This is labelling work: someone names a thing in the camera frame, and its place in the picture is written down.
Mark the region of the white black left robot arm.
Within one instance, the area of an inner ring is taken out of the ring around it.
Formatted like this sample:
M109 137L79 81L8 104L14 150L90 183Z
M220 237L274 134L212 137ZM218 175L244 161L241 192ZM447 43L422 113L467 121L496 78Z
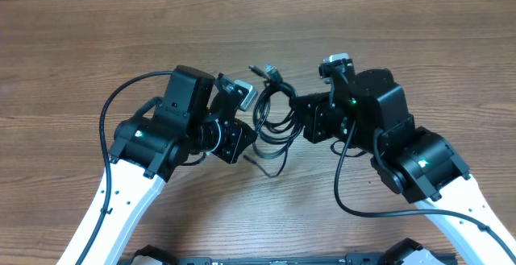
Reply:
M178 65L165 72L169 82L164 95L120 122L114 142L106 144L106 114L115 96L155 75L150 72L122 84L102 107L98 130L104 173L60 264L117 263L176 168L189 165L192 155L215 155L233 164L256 141L257 133L236 117L256 99L253 85Z

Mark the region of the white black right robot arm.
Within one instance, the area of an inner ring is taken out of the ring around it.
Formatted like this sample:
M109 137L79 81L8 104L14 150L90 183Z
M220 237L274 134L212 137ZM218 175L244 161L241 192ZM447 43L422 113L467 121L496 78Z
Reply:
M442 136L416 126L402 87L388 69L360 73L321 68L331 85L325 93L296 97L289 104L301 118L312 143L336 138L344 149L371 154L382 183L401 194L412 210L361 212L338 206L357 217L427 216L469 264L513 264L515 240L483 198L469 166Z

